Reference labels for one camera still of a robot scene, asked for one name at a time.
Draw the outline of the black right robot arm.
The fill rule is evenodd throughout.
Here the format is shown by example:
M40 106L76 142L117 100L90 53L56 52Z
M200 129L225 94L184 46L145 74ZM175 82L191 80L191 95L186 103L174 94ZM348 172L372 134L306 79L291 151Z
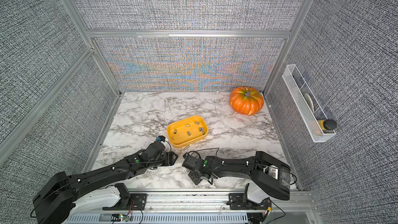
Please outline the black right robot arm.
M290 199L291 168L272 155L257 151L255 156L242 159L224 159L207 156L202 159L186 153L182 166L198 185L206 180L210 184L222 177L245 178L254 182L268 196L288 201Z

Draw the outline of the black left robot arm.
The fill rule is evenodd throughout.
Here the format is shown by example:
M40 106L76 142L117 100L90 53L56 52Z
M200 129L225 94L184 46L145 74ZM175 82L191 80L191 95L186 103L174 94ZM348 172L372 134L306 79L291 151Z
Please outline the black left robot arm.
M102 187L134 178L149 169L171 167L178 159L173 151L165 151L159 141L146 149L126 156L123 159L97 170L81 174L55 174L33 198L34 209L31 216L39 224L60 224L65 221L75 202L81 197Z

